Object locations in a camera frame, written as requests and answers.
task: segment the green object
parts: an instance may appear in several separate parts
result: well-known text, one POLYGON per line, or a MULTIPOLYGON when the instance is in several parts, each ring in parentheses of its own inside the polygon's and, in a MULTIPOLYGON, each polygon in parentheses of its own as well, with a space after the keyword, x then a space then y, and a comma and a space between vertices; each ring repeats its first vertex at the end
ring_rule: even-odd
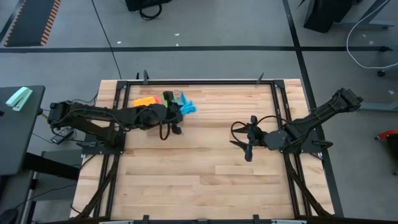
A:
POLYGON ((167 100, 164 99, 163 93, 164 91, 162 92, 162 104, 167 108, 169 104, 167 103, 167 100))
POLYGON ((14 111, 20 111, 32 93, 33 91, 29 88, 21 87, 7 100, 6 104, 7 106, 13 106, 12 109, 14 111))

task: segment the black desk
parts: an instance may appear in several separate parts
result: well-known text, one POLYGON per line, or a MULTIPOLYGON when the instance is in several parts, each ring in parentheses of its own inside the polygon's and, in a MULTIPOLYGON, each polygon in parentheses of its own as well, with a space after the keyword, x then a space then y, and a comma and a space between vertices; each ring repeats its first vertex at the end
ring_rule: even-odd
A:
MULTIPOLYGON (((79 169, 60 162, 45 159, 27 152, 37 115, 41 114, 40 104, 44 86, 27 86, 33 90, 21 109, 14 111, 6 101, 20 88, 0 88, 0 214, 15 208, 27 199, 33 171, 77 180, 79 169)), ((17 223, 21 221, 25 205, 18 207, 17 223)))
POLYGON ((20 112, 13 111, 6 101, 20 88, 0 88, 0 175, 14 175, 22 168, 36 117, 44 95, 44 86, 27 86, 33 93, 20 112))
POLYGON ((44 95, 44 86, 27 86, 33 93, 21 111, 14 111, 5 105, 6 101, 20 88, 0 88, 0 176, 15 175, 21 169, 29 169, 46 174, 77 180, 79 170, 76 167, 44 159, 27 151, 37 115, 41 114, 40 104, 44 95))

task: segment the black cable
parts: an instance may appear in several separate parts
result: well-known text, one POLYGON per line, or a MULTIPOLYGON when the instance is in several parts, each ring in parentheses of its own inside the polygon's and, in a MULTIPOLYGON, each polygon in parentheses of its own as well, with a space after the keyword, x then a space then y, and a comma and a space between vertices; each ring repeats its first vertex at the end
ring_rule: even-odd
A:
POLYGON ((73 202, 70 204, 70 208, 71 208, 73 211, 77 212, 77 214, 80 214, 80 213, 81 213, 81 212, 79 212, 78 210, 76 210, 75 208, 73 208, 73 202))
POLYGON ((156 19, 156 17, 160 16, 160 14, 162 13, 162 10, 163 10, 161 4, 159 4, 158 7, 159 7, 159 11, 157 11, 157 13, 156 13, 155 15, 153 15, 153 16, 148 16, 147 14, 145 14, 145 13, 142 11, 143 9, 140 9, 140 10, 139 10, 139 15, 141 16, 141 18, 142 18, 143 20, 146 20, 146 21, 151 21, 151 20, 153 20, 153 19, 156 19))
POLYGON ((98 91, 97 91, 97 93, 94 95, 94 97, 90 100, 90 101, 85 101, 85 100, 82 100, 82 99, 74 99, 74 100, 71 100, 72 102, 76 102, 76 101, 80 101, 80 102, 83 102, 83 103, 91 103, 91 102, 95 102, 95 99, 97 98, 97 96, 98 96, 98 91))
POLYGON ((43 138, 42 136, 39 136, 39 135, 37 135, 37 134, 35 134, 35 133, 32 133, 32 134, 33 134, 34 136, 38 137, 38 138, 43 139, 44 141, 46 141, 46 142, 48 142, 48 143, 50 143, 50 144, 54 144, 54 142, 51 142, 51 141, 49 141, 49 140, 43 138))
POLYGON ((63 118, 61 118, 59 121, 54 122, 54 124, 58 124, 61 123, 64 119, 66 119, 71 113, 76 112, 76 111, 91 111, 91 112, 97 112, 97 113, 106 113, 108 115, 110 115, 111 117, 113 117, 115 119, 115 121, 117 122, 117 124, 123 129, 123 131, 126 131, 126 129, 124 128, 124 126, 119 122, 119 120, 111 113, 106 112, 106 111, 99 111, 99 110, 90 110, 90 109, 76 109, 73 111, 69 111, 63 118))
POLYGON ((75 164, 75 165, 72 165, 72 166, 81 166, 81 167, 80 167, 80 170, 81 170, 81 168, 83 168, 83 167, 86 165, 86 163, 87 163, 88 161, 92 160, 92 158, 94 158, 94 157, 95 157, 95 154, 92 155, 90 158, 88 158, 83 164, 75 164))
MULTIPOLYGON (((94 158, 94 157, 95 157, 95 155, 93 155, 93 156, 91 156, 89 159, 87 159, 87 160, 81 165, 80 170, 84 167, 84 165, 87 164, 88 161, 90 161, 90 160, 91 160, 92 158, 94 158)), ((44 192, 44 193, 41 193, 41 194, 38 194, 38 195, 33 196, 33 197, 31 197, 31 198, 28 198, 27 200, 25 200, 25 201, 21 202, 20 204, 18 204, 14 209, 17 209, 18 207, 20 207, 20 206, 23 205, 24 203, 26 203, 26 202, 28 202, 28 201, 34 199, 34 198, 37 198, 37 197, 39 197, 39 196, 41 196, 41 195, 50 193, 50 192, 52 192, 52 191, 54 191, 54 190, 62 190, 62 189, 65 189, 65 188, 67 188, 67 187, 72 187, 72 186, 76 186, 76 184, 70 184, 70 185, 66 185, 66 186, 64 186, 64 187, 60 187, 60 188, 57 188, 57 189, 48 190, 48 191, 46 191, 46 192, 44 192)))
MULTIPOLYGON (((81 166, 80 167, 80 170, 87 164, 87 162, 88 161, 90 161, 90 160, 92 160, 92 158, 94 158, 96 155, 94 154, 94 155, 92 155, 90 158, 88 158, 83 164, 75 164, 75 165, 72 165, 72 166, 81 166)), ((70 204, 70 208, 73 210, 73 211, 75 211, 75 212, 77 212, 77 214, 80 214, 81 212, 79 212, 78 210, 76 210, 75 208, 73 208, 73 202, 70 204)))
POLYGON ((160 122, 160 124, 159 124, 159 136, 160 136, 160 139, 164 141, 170 135, 170 123, 167 123, 167 133, 166 133, 166 136, 164 138, 163 138, 163 133, 162 133, 162 129, 163 129, 162 126, 163 126, 163 124, 160 122))
POLYGON ((76 137, 77 137, 77 131, 74 129, 74 130, 73 130, 73 133, 74 133, 75 135, 74 135, 71 139, 72 139, 72 140, 75 140, 76 137))
POLYGON ((27 200, 25 200, 25 201, 21 202, 19 205, 17 205, 14 209, 17 209, 18 207, 20 207, 20 206, 23 205, 24 203, 26 203, 26 202, 32 200, 33 198, 37 198, 37 197, 42 196, 42 195, 44 195, 44 194, 50 193, 50 192, 52 192, 52 191, 54 191, 54 190, 62 190, 62 189, 65 189, 65 188, 67 188, 67 187, 72 187, 72 186, 76 186, 76 184, 70 184, 70 185, 66 185, 66 186, 64 186, 64 187, 60 187, 60 188, 57 188, 57 189, 48 190, 48 191, 46 191, 46 192, 44 192, 44 193, 41 193, 41 194, 38 194, 38 195, 33 196, 33 197, 31 197, 31 198, 28 198, 27 200))
POLYGON ((112 48, 111 42, 110 42, 109 39, 108 39, 108 35, 106 35, 105 29, 104 29, 104 25, 102 25, 102 22, 101 22, 101 19, 100 19, 100 15, 98 15, 97 8, 95 7, 94 0, 91 0, 91 2, 93 3, 93 7, 94 7, 94 10, 95 10, 95 14, 97 15, 97 18, 98 18, 99 24, 101 25, 102 31, 104 32, 106 41, 108 42, 109 48, 111 49, 112 57, 113 57, 114 63, 115 63, 115 65, 116 65, 116 68, 118 69, 119 78, 122 79, 122 75, 121 75, 121 73, 120 73, 120 69, 119 69, 118 62, 116 61, 116 57, 114 56, 114 52, 113 52, 113 48, 112 48))
POLYGON ((279 120, 281 120, 281 121, 285 121, 286 123, 291 123, 291 121, 288 121, 288 120, 286 120, 286 119, 284 119, 284 118, 281 118, 281 117, 278 117, 278 116, 274 116, 274 115, 269 115, 269 116, 265 116, 265 117, 261 118, 261 119, 257 122, 257 124, 259 124, 261 121, 263 121, 264 119, 267 119, 267 118, 276 118, 276 119, 279 119, 279 120))
POLYGON ((113 162, 111 169, 108 171, 108 174, 104 179, 103 185, 98 188, 94 196, 91 198, 90 202, 88 202, 88 204, 84 207, 81 213, 77 215, 75 218, 86 218, 90 215, 91 211, 94 209, 95 205, 97 204, 98 200, 101 198, 108 184, 114 178, 115 174, 116 174, 116 163, 113 162))

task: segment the green object on desk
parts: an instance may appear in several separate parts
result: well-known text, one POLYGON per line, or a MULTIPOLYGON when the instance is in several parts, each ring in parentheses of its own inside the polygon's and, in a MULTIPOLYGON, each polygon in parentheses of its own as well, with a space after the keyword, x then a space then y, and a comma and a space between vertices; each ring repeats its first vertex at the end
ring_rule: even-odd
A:
POLYGON ((27 87, 21 87, 7 100, 7 106, 13 106, 12 109, 14 111, 20 111, 31 96, 32 92, 33 90, 27 87))

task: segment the cable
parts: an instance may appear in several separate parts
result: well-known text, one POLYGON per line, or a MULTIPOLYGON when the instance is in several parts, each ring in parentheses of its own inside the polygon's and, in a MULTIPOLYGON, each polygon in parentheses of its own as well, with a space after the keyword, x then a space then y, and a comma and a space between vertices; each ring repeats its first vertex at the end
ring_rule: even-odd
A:
POLYGON ((61 123, 64 119, 66 119, 71 113, 76 112, 76 111, 91 111, 91 112, 97 112, 97 113, 106 113, 108 115, 110 115, 111 117, 113 117, 115 119, 115 122, 122 128, 123 131, 126 131, 127 129, 124 128, 124 126, 120 123, 120 121, 111 113, 106 112, 106 111, 99 111, 99 110, 90 110, 90 109, 76 109, 73 111, 69 111, 69 113, 67 113, 63 118, 61 118, 59 121, 54 122, 53 124, 58 124, 61 123))
POLYGON ((286 120, 286 119, 284 119, 284 118, 281 118, 281 117, 278 117, 278 116, 274 116, 274 115, 269 115, 269 116, 265 116, 265 117, 261 118, 261 119, 257 122, 257 124, 259 124, 262 120, 267 119, 267 118, 276 118, 276 119, 279 119, 279 120, 281 120, 281 121, 285 121, 286 123, 291 123, 291 121, 288 121, 288 120, 286 120))
POLYGON ((81 99, 74 99, 74 100, 71 100, 72 102, 76 102, 76 101, 80 101, 80 102, 83 102, 83 103, 91 103, 91 102, 95 102, 95 99, 97 98, 97 96, 98 96, 98 91, 97 91, 97 93, 95 94, 95 96, 90 100, 90 101, 85 101, 85 100, 81 100, 81 99))
POLYGON ((92 155, 90 158, 88 158, 83 164, 75 164, 75 165, 72 165, 72 166, 81 166, 80 167, 80 170, 81 170, 87 164, 87 162, 92 160, 92 158, 94 158, 94 157, 95 157, 95 154, 92 155))
POLYGON ((43 139, 44 141, 46 141, 46 142, 48 142, 48 143, 50 143, 50 144, 54 144, 54 142, 50 142, 49 140, 43 138, 42 136, 39 136, 39 135, 37 135, 37 134, 35 134, 35 133, 32 133, 32 134, 33 134, 34 136, 38 137, 38 138, 43 139))
POLYGON ((101 25, 102 31, 104 32, 106 41, 108 42, 109 48, 111 49, 112 57, 113 57, 114 63, 115 63, 115 65, 116 65, 116 68, 118 69, 119 78, 122 79, 122 75, 121 75, 121 73, 120 73, 120 69, 119 69, 118 62, 116 61, 116 57, 114 56, 114 52, 113 52, 113 48, 112 48, 111 42, 110 42, 109 39, 108 39, 108 35, 106 35, 104 26, 102 25, 102 22, 101 22, 101 19, 100 19, 100 15, 98 15, 97 8, 95 7, 94 0, 91 0, 91 2, 93 3, 93 7, 94 7, 94 10, 95 10, 95 14, 97 15, 97 18, 98 18, 99 24, 101 25))
POLYGON ((151 20, 153 20, 153 19, 156 19, 156 17, 160 16, 160 14, 162 13, 162 10, 163 10, 161 4, 159 4, 158 6, 159 6, 159 11, 157 11, 157 13, 156 13, 155 15, 153 15, 153 16, 148 16, 147 14, 145 14, 145 13, 142 11, 143 9, 140 9, 140 10, 139 10, 139 15, 141 16, 141 18, 142 18, 143 20, 146 20, 146 21, 151 21, 151 20))
MULTIPOLYGON (((92 155, 90 158, 88 158, 83 164, 75 164, 75 165, 72 165, 72 166, 80 166, 81 165, 81 167, 80 167, 80 170, 87 164, 87 162, 88 161, 90 161, 90 160, 92 160, 92 158, 94 158, 96 156, 96 154, 94 154, 94 155, 92 155)), ((73 208, 73 202, 70 204, 70 208, 73 210, 73 211, 75 211, 75 212, 77 212, 77 214, 80 214, 81 212, 79 212, 78 210, 76 210, 75 208, 73 208)))
MULTIPOLYGON (((89 159, 87 159, 87 160, 81 165, 80 170, 84 167, 84 165, 87 164, 88 161, 90 161, 90 160, 91 160, 92 158, 94 158, 94 157, 95 157, 95 155, 92 155, 89 159)), ((24 203, 26 203, 26 202, 28 202, 28 201, 34 199, 34 198, 37 198, 37 197, 39 197, 39 196, 41 196, 41 195, 50 193, 50 192, 52 192, 52 191, 54 191, 54 190, 62 190, 62 189, 65 189, 65 188, 67 188, 67 187, 72 187, 72 186, 76 186, 76 184, 70 184, 70 185, 66 185, 66 186, 64 186, 64 187, 60 187, 60 188, 57 188, 57 189, 48 190, 48 191, 46 191, 46 192, 44 192, 44 193, 38 194, 38 195, 36 195, 36 196, 33 196, 33 197, 31 197, 31 198, 28 198, 27 200, 24 200, 23 202, 19 203, 14 209, 17 209, 17 208, 20 207, 22 204, 24 204, 24 203)))
POLYGON ((27 200, 25 200, 25 201, 21 202, 20 204, 18 204, 14 209, 17 209, 18 207, 20 207, 20 206, 23 205, 24 203, 26 203, 26 202, 28 202, 28 201, 34 199, 34 198, 37 198, 37 197, 39 197, 39 196, 41 196, 41 195, 44 195, 44 194, 53 192, 54 190, 62 190, 62 189, 65 189, 65 188, 67 188, 67 187, 72 187, 72 186, 76 186, 76 184, 70 184, 70 185, 66 185, 66 186, 64 186, 64 187, 60 187, 60 188, 57 188, 57 189, 48 190, 48 191, 46 191, 46 192, 44 192, 44 193, 41 193, 41 194, 38 194, 38 195, 33 196, 33 197, 31 197, 31 198, 28 198, 27 200))
POLYGON ((81 212, 79 212, 78 210, 76 210, 75 208, 73 208, 73 202, 70 204, 70 208, 71 208, 73 211, 77 212, 77 214, 80 214, 80 213, 81 213, 81 212))
POLYGON ((397 66, 397 65, 398 65, 398 63, 395 63, 395 64, 388 65, 388 66, 384 66, 384 67, 367 67, 367 66, 364 66, 364 65, 362 65, 361 63, 359 63, 359 62, 354 58, 354 56, 353 56, 353 55, 351 54, 351 52, 349 51, 349 47, 348 47, 349 37, 351 36, 351 33, 354 31, 354 29, 355 29, 362 21, 364 21, 364 20, 367 19, 369 16, 373 15, 374 13, 376 13, 380 8, 384 7, 384 5, 386 5, 389 1, 390 1, 390 0, 386 0, 386 1, 385 1, 384 3, 382 3, 375 11, 373 11, 372 13, 370 13, 369 15, 365 16, 363 19, 361 19, 360 21, 358 21, 358 22, 354 25, 354 27, 351 29, 351 31, 349 32, 349 34, 348 34, 347 41, 346 41, 347 52, 348 52, 349 56, 351 56, 351 58, 352 58, 360 67, 362 67, 362 68, 366 68, 366 69, 386 69, 386 68, 391 68, 391 67, 394 67, 394 66, 397 66))
POLYGON ((75 140, 76 137, 77 137, 77 131, 74 129, 74 130, 73 130, 73 133, 74 133, 75 135, 74 135, 71 139, 75 140))
POLYGON ((163 126, 163 124, 160 122, 160 124, 159 124, 159 136, 160 136, 160 139, 164 141, 170 135, 170 123, 167 123, 167 133, 166 133, 166 136, 164 138, 163 138, 163 133, 162 133, 162 129, 163 129, 162 126, 163 126))
POLYGON ((91 211, 93 210, 94 206, 97 204, 98 200, 101 198, 103 192, 107 188, 108 184, 111 182, 111 180, 114 178, 116 174, 116 168, 117 164, 115 161, 113 161, 113 164, 108 171, 108 174, 106 175, 104 182, 101 186, 98 187, 97 191, 95 192, 94 196, 91 198, 91 200, 88 202, 88 204, 84 207, 84 209, 81 211, 79 215, 77 215, 75 218, 86 218, 90 215, 91 211))

